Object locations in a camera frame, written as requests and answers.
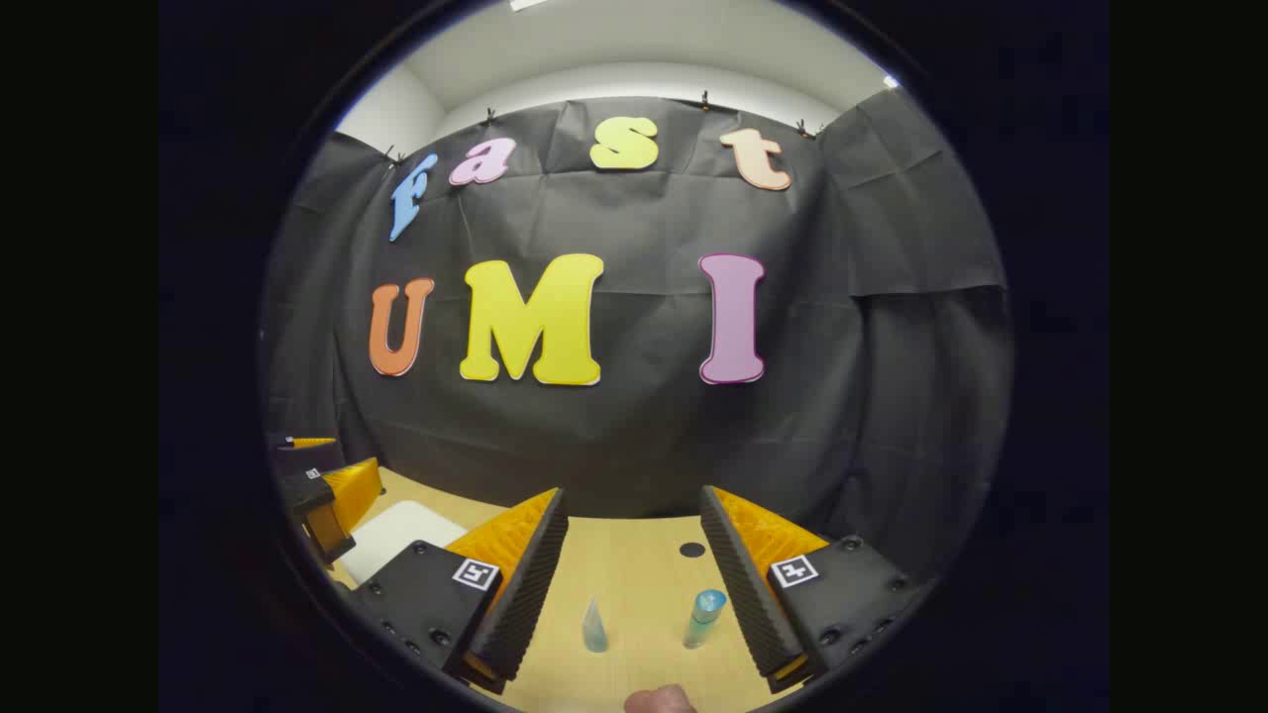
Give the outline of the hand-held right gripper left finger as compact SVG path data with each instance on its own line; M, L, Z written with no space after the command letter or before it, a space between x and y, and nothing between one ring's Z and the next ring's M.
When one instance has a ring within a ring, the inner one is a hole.
M501 694L531 644L567 532L566 490L552 488L451 546L406 542L346 601L417 666Z

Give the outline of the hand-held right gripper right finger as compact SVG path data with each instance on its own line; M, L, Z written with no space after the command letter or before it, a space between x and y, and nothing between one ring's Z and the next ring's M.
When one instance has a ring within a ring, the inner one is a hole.
M864 538L820 538L710 483L700 520L741 636L773 693L855 666L924 595Z

